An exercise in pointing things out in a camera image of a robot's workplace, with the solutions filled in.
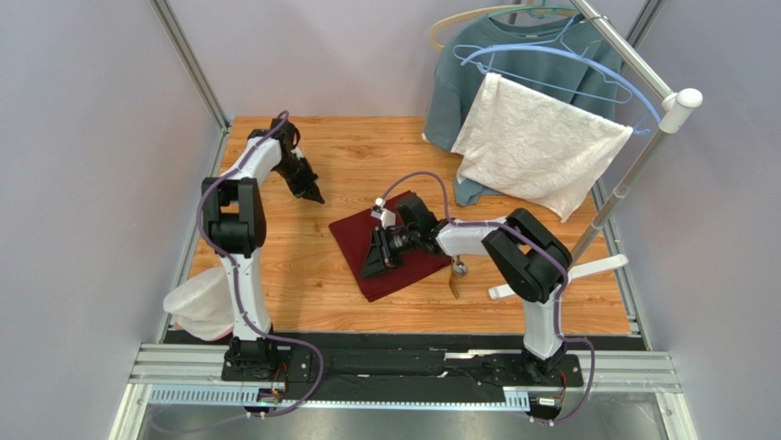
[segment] wooden floor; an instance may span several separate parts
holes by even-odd
[[[371,207],[388,186],[412,171],[433,171],[451,185],[461,157],[421,140],[422,118],[293,117],[301,130],[301,148],[320,176],[325,205],[295,199],[277,173],[260,188],[268,219],[261,272],[266,305],[277,330],[361,332],[521,333],[523,308],[518,298],[492,301],[488,288],[504,284],[489,258],[464,257],[469,274],[461,298],[448,288],[443,269],[402,291],[369,303],[358,290],[328,225]],[[222,169],[244,150],[253,128],[268,128],[268,117],[238,117]],[[442,215],[442,195],[430,178],[413,178],[394,194],[413,190]],[[505,196],[484,197],[460,207],[449,194],[453,217],[482,220],[525,207],[572,248],[594,215],[590,197],[566,224],[547,209]],[[581,262],[608,255],[601,237]],[[190,275],[217,266],[215,253],[202,241]],[[575,281],[565,293],[563,326],[567,333],[626,334],[629,324],[612,273]]]

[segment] black joint motor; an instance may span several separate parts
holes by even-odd
[[[202,192],[212,186],[216,177],[202,182]],[[238,205],[238,213],[225,213],[221,208]],[[230,254],[246,258],[266,241],[266,216],[260,200],[258,179],[244,178],[220,183],[203,204],[203,227],[209,239]]]
[[[567,247],[529,211],[516,209],[505,224],[542,248],[565,270],[572,264]],[[547,303],[562,281],[561,272],[547,258],[534,249],[524,254],[518,248],[523,243],[503,229],[492,231],[482,243],[512,290],[530,303]]]
[[[271,121],[271,126],[275,127],[282,121],[282,119],[274,119]],[[268,132],[269,130],[253,130],[247,137],[247,140],[262,137]],[[309,160],[298,149],[298,143],[301,140],[301,132],[298,131],[298,128],[292,122],[286,121],[282,128],[274,133],[272,137],[280,142],[282,155],[282,160],[273,170],[278,172],[287,182],[288,188],[290,188],[291,193],[296,198],[324,204],[325,199],[320,194],[320,188],[315,183],[317,174],[312,171]]]

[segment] red towel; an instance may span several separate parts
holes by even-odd
[[[409,193],[408,191],[389,199],[385,206],[396,213],[396,202]],[[372,217],[370,211],[370,209],[361,211],[328,226],[336,238],[336,243],[342,249],[350,270],[353,271],[358,288],[369,302],[400,291],[450,265],[450,258],[435,257],[427,254],[423,249],[418,249],[404,254],[404,265],[393,272],[368,280],[361,279],[359,273],[369,254],[371,229],[380,225],[380,220]]]

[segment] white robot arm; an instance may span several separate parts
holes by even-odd
[[[386,214],[382,200],[372,208],[372,215],[382,221],[382,226],[372,231],[371,247],[361,276],[371,278],[394,270],[403,264],[404,253],[417,248],[449,257],[491,257],[508,282],[508,285],[494,290],[498,290],[501,296],[512,292],[523,300],[526,318],[523,343],[526,351],[533,356],[530,357],[533,365],[527,370],[537,377],[555,370],[565,354],[562,339],[556,331],[555,322],[560,323],[560,320],[554,307],[556,291],[563,277],[550,259],[566,270],[572,263],[567,248],[523,209],[485,222],[454,220],[451,223],[437,220],[413,193],[402,197],[396,203],[396,210],[404,223],[402,226],[391,225],[391,222],[395,223],[395,218]],[[463,227],[459,225],[461,223],[468,225]],[[547,255],[534,249],[524,253],[517,235],[530,240]]]
[[[259,186],[271,171],[276,171],[296,197],[325,202],[315,184],[317,175],[298,148],[300,135],[295,125],[287,119],[274,119],[271,126],[280,129],[253,131],[236,164],[219,178],[203,180],[204,193],[221,180],[215,191],[204,198],[203,229],[226,253],[220,254],[220,260],[228,274],[234,309],[234,332],[225,354],[228,368],[223,370],[224,380],[264,379],[278,367],[276,346],[258,332],[271,332],[259,270],[261,247],[266,239]],[[238,205],[238,212],[222,211],[231,204]]]

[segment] clothes hanger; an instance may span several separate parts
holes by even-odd
[[[530,2],[533,0],[526,0],[525,6],[516,6],[516,5],[502,5],[502,6],[490,6],[490,7],[481,7],[480,9],[475,9],[472,11],[462,12],[460,14],[455,14],[454,16],[449,16],[448,18],[443,18],[442,20],[437,21],[434,23],[433,26],[431,26],[431,30],[428,33],[428,42],[431,44],[431,47],[434,48],[437,52],[441,52],[442,49],[445,48],[445,45],[440,43],[436,37],[439,35],[439,32],[444,29],[448,28],[452,25],[455,25],[456,23],[461,23],[462,21],[471,20],[474,18],[482,17],[486,14],[503,14],[502,11],[508,11],[508,13],[511,12],[512,9],[517,9],[519,7],[528,7],[529,9],[529,15],[532,17],[537,18],[537,16],[533,15],[532,10],[535,9],[543,9],[543,10],[550,10],[551,8],[557,7],[560,9],[557,9],[554,14],[560,15],[563,17],[571,17],[576,14],[577,10],[575,8],[571,8],[571,10],[566,10],[566,6],[545,6],[545,2],[543,2],[542,5],[529,5]],[[550,17],[553,14],[547,14],[543,16]]]
[[[651,132],[650,129],[646,128],[644,130],[640,130],[638,127],[640,127],[648,117],[648,115],[651,115],[656,120],[656,123],[658,124],[661,122],[661,118],[659,117],[659,114],[656,112],[656,109],[654,106],[648,101],[648,98],[646,98],[642,92],[637,90],[637,87],[635,87],[631,82],[627,81],[624,77],[620,76],[619,73],[616,73],[615,71],[612,71],[608,69],[607,67],[599,64],[598,62],[591,60],[589,58],[586,58],[586,53],[590,49],[590,44],[586,46],[586,49],[583,51],[583,53],[576,53],[574,50],[572,50],[564,41],[564,35],[567,33],[569,28],[572,25],[572,22],[574,21],[574,17],[570,18],[570,20],[566,23],[562,31],[551,40],[547,41],[537,41],[534,43],[518,43],[518,44],[498,44],[493,46],[488,46],[487,48],[482,48],[480,46],[474,46],[474,45],[467,45],[467,44],[459,44],[453,48],[453,55],[461,60],[461,65],[465,66],[467,63],[474,64],[477,66],[478,70],[483,73],[489,73],[489,72],[497,72],[502,75],[511,76],[513,78],[518,78],[520,80],[529,82],[529,83],[537,83],[541,85],[545,85],[548,87],[552,87],[557,90],[562,90],[566,92],[571,92],[573,94],[580,94],[583,96],[588,96],[595,99],[600,99],[602,101],[608,101],[615,104],[626,104],[628,103],[633,97],[637,96],[637,98],[645,105],[645,108],[648,110],[648,112],[640,118],[640,121],[637,122],[637,124],[633,128],[633,133],[635,135],[647,135]],[[555,49],[555,48],[549,48],[546,46],[542,46],[542,44],[552,43],[552,42],[559,42],[566,50],[561,49]],[[461,56],[458,54],[460,50],[463,49],[469,49],[472,50],[471,53],[469,53],[466,57]],[[526,77],[523,77],[521,75],[516,75],[514,73],[509,73],[507,71],[502,71],[500,69],[495,69],[492,67],[494,57],[496,56],[497,52],[504,52],[504,51],[514,51],[514,50],[529,50],[529,51],[537,51],[537,52],[544,52],[544,53],[551,53],[557,56],[561,56],[564,58],[569,58],[571,60],[579,61],[584,64],[587,64],[590,68],[594,69],[595,71],[599,72],[599,74],[602,76],[602,79],[605,81],[605,83],[608,84],[615,84],[619,88],[623,89],[627,94],[629,94],[629,97],[624,100],[618,100],[614,98],[606,98],[604,96],[598,96],[591,93],[583,93],[579,92],[577,90],[567,89],[566,87],[560,87],[554,84],[550,84],[547,82],[540,82],[537,80],[532,80]],[[474,60],[480,55],[486,55],[490,54],[488,65],[484,64],[482,61],[476,61]]]
[[[546,0],[543,0],[543,2],[540,5],[529,5],[529,2],[526,2],[526,5],[523,6],[516,6],[511,7],[510,9],[505,9],[503,11],[496,11],[496,12],[490,12],[488,14],[489,18],[494,18],[498,16],[503,16],[505,14],[512,14],[516,12],[522,12],[526,11],[527,14],[529,14],[529,17],[532,18],[548,18],[553,15],[560,15],[564,17],[572,17],[573,15],[577,14],[579,11],[573,7],[573,6],[566,6],[566,5],[545,5]],[[542,14],[537,14],[534,11],[542,9]]]

